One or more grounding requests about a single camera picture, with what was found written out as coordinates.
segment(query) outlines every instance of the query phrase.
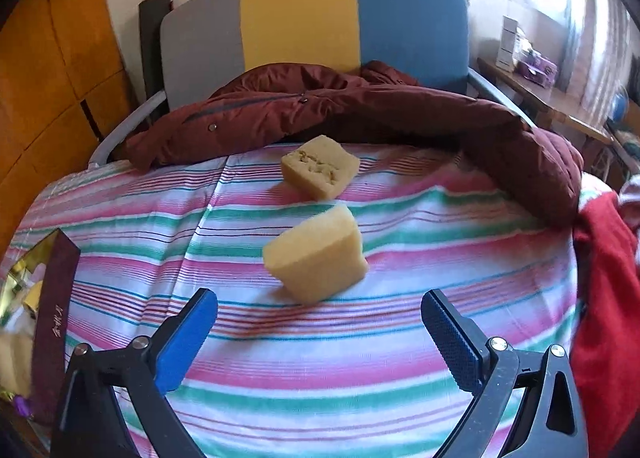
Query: bed frame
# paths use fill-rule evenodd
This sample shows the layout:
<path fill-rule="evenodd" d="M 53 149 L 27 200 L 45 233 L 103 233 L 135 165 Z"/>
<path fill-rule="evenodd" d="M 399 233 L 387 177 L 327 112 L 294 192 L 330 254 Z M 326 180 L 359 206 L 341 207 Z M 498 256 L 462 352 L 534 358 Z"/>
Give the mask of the bed frame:
<path fill-rule="evenodd" d="M 348 72 L 381 60 L 421 84 L 460 94 L 468 85 L 532 121 L 468 67 L 468 0 L 191 0 L 162 19 L 164 89 L 104 139 L 89 168 L 106 164 L 158 106 L 207 99 L 251 68 L 275 62 Z"/>

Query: blue gripper pad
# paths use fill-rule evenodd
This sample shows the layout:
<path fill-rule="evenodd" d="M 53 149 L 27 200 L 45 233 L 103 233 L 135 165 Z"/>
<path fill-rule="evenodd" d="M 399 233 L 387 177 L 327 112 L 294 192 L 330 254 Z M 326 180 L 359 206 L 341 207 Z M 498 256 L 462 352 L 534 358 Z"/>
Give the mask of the blue gripper pad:
<path fill-rule="evenodd" d="M 175 330 L 156 358 L 160 394 L 178 389 L 218 316 L 216 294 L 206 288 L 196 294 L 200 297 L 194 295 L 178 314 Z"/>
<path fill-rule="evenodd" d="M 455 312 L 455 315 L 462 317 L 457 314 L 442 292 L 431 290 L 424 294 L 420 305 L 422 322 L 458 387 L 476 396 L 482 390 L 481 356 L 473 350 L 462 333 L 462 328 L 453 319 L 454 314 L 447 311 L 442 301 L 438 300 L 438 295 L 442 296 L 441 300 L 447 302 L 447 306 Z"/>

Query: brown puffer jacket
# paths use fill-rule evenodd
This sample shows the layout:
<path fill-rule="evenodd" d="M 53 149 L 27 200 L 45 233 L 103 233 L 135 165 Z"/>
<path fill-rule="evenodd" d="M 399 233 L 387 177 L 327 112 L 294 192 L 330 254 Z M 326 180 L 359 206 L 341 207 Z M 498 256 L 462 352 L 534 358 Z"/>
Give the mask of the brown puffer jacket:
<path fill-rule="evenodd" d="M 149 170 L 317 134 L 338 142 L 456 142 L 534 216 L 568 226 L 577 213 L 583 162 L 567 140 L 530 128 L 500 104 L 418 86 L 378 61 L 357 76 L 316 65 L 255 68 L 210 99 L 165 115 L 131 138 L 127 153 Z"/>

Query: bed sheet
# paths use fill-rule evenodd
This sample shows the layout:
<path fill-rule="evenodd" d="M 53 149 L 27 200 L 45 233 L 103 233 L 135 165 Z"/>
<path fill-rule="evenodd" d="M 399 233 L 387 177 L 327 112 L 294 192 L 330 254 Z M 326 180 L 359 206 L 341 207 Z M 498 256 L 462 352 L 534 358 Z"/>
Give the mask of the bed sheet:
<path fill-rule="evenodd" d="M 201 449 L 220 457 L 431 456 L 465 411 L 420 320 L 441 288 L 489 336 L 570 348 L 577 271 L 570 229 L 545 229 L 462 156 L 346 146 L 360 173 L 339 201 L 356 217 L 366 278 L 315 307 L 269 276 L 261 249 L 332 203 L 281 182 L 274 145 L 140 174 L 127 162 L 45 189 L 0 267 L 55 227 L 81 249 L 70 305 L 73 347 L 152 334 L 201 286 L 218 320 L 167 398 Z M 608 188 L 585 178 L 581 205 Z M 116 392 L 143 457 L 155 456 L 125 391 Z M 496 456 L 512 398 L 485 456 Z"/>

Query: open box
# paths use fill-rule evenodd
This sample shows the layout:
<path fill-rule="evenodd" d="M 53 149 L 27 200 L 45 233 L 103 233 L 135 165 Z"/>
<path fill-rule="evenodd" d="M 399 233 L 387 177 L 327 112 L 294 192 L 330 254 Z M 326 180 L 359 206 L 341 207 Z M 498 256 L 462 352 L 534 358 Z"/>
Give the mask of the open box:
<path fill-rule="evenodd" d="M 79 258 L 80 250 L 56 229 L 16 261 L 0 288 L 0 393 L 44 425 L 53 422 L 64 379 Z"/>

